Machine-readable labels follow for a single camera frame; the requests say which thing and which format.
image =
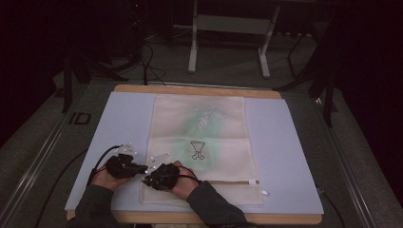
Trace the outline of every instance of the small white object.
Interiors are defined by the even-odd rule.
[[[268,193],[268,192],[266,192],[264,190],[261,190],[261,194],[264,195],[264,196],[270,197],[270,193]]]
[[[157,169],[158,167],[160,167],[160,165],[166,162],[168,157],[169,153],[164,153],[159,156],[150,157],[150,161],[148,161],[148,166],[150,167],[148,169]]]
[[[257,185],[258,181],[257,180],[249,180],[250,185]]]
[[[134,156],[135,154],[137,154],[137,152],[134,150],[131,142],[128,144],[124,144],[121,147],[119,147],[116,151],[117,153],[120,154],[126,154],[126,155],[131,155]]]

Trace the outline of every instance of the table leg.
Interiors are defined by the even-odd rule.
[[[192,26],[192,48],[190,49],[189,73],[196,72],[196,61],[198,57],[198,0],[193,1],[193,26]]]
[[[272,35],[273,35],[273,29],[275,28],[275,25],[276,25],[279,9],[280,9],[280,6],[276,6],[276,9],[275,9],[272,19],[271,19],[271,22],[269,23],[269,26],[267,28],[266,39],[264,41],[264,44],[262,47],[260,47],[258,49],[260,67],[261,67],[261,72],[262,72],[263,78],[270,78],[269,66],[267,65],[267,59],[266,59],[266,50],[267,50],[267,47],[269,46],[270,39],[272,38]]]

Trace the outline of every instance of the dark background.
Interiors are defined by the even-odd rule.
[[[191,1],[148,1],[147,23],[166,37],[171,25],[190,25]],[[232,1],[234,7],[223,8],[214,1],[205,1],[201,11],[228,15],[251,14],[253,8],[244,1]],[[336,87],[341,89],[359,126],[394,193],[403,203],[403,7],[401,4],[360,2],[355,4],[351,23],[353,29],[349,49],[337,70]],[[63,69],[67,44],[81,47],[95,60],[107,61],[113,52],[110,34],[103,33],[91,1],[2,1],[0,8],[0,146],[55,92],[52,77]],[[316,7],[288,4],[281,9],[276,30],[297,34],[305,32],[311,20],[329,18],[329,13]],[[260,7],[253,15],[265,17]],[[118,51],[117,55],[126,55]]]

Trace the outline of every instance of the white bag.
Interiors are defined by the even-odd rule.
[[[151,157],[180,161],[232,204],[262,204],[242,97],[158,95],[146,156],[150,166]],[[142,203],[187,205],[144,184]]]

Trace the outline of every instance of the metal stand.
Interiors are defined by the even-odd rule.
[[[242,32],[250,34],[265,35],[265,41],[262,47],[258,49],[260,67],[263,78],[270,77],[269,66],[267,65],[266,51],[273,35],[280,6],[276,6],[271,20],[239,18],[226,16],[213,16],[198,14],[198,0],[193,1],[193,26],[192,26],[192,47],[190,49],[188,72],[196,72],[196,62],[198,55],[197,34],[198,29]]]

